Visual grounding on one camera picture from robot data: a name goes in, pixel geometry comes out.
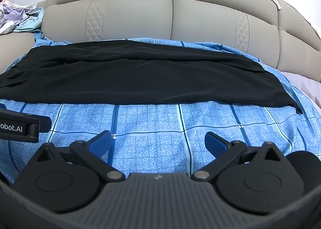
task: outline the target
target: headboard panel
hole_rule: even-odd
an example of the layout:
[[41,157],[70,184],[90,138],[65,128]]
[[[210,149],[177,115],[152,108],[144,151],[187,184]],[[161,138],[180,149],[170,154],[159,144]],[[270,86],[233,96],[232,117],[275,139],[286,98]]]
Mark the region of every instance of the headboard panel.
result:
[[278,0],[47,0],[42,31],[55,41],[151,37],[217,42],[320,81],[321,40]]

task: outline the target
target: blue plaid bedsheet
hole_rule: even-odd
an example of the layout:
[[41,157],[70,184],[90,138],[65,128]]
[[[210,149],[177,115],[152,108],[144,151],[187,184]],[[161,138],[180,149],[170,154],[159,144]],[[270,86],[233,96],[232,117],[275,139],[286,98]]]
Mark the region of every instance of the blue plaid bedsheet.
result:
[[[214,160],[204,146],[204,136],[208,131],[228,141],[244,141],[249,146],[273,141],[285,155],[308,150],[320,156],[321,116],[307,96],[258,58],[212,42],[131,40],[246,56],[278,77],[284,89],[302,108],[303,114],[296,113],[291,106],[267,108],[216,101],[176,105],[58,105],[0,99],[7,109],[49,116],[53,123],[49,133],[41,133],[37,144],[0,140],[0,171],[11,183],[43,143],[52,142],[57,147],[64,147],[75,140],[87,141],[103,130],[110,130],[113,134],[113,146],[102,159],[126,175],[131,172],[195,172]],[[45,38],[37,40],[34,47],[67,44],[69,42],[57,43]]]

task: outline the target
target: black circular disc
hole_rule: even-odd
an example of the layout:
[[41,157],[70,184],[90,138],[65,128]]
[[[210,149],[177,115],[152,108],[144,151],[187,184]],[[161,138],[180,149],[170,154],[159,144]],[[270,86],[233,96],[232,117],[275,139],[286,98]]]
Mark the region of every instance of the black circular disc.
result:
[[20,175],[13,189],[57,213],[84,207],[98,195],[100,188],[97,174],[76,164],[42,162]]
[[216,188],[231,205],[253,214],[274,212],[302,196],[304,185],[298,174],[280,167],[258,170],[255,164],[240,164],[224,170]]

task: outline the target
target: metal screw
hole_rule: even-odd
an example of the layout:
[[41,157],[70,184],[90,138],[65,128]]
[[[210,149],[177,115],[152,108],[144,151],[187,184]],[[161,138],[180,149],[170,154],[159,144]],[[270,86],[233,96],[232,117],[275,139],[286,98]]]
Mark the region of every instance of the metal screw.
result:
[[116,179],[120,179],[122,178],[123,174],[119,171],[110,171],[107,173],[107,177],[109,179],[113,179],[113,180],[116,180]]
[[194,173],[194,176],[198,179],[206,179],[210,176],[210,173],[206,171],[197,171]]

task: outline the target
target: teal cloth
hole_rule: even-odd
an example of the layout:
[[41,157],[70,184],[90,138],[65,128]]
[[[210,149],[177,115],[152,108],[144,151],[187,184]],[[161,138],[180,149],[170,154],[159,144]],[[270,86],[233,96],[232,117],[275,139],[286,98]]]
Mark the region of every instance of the teal cloth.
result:
[[38,14],[30,15],[28,19],[13,28],[13,32],[32,32],[39,29],[42,24],[42,17],[45,12],[43,7],[37,8]]

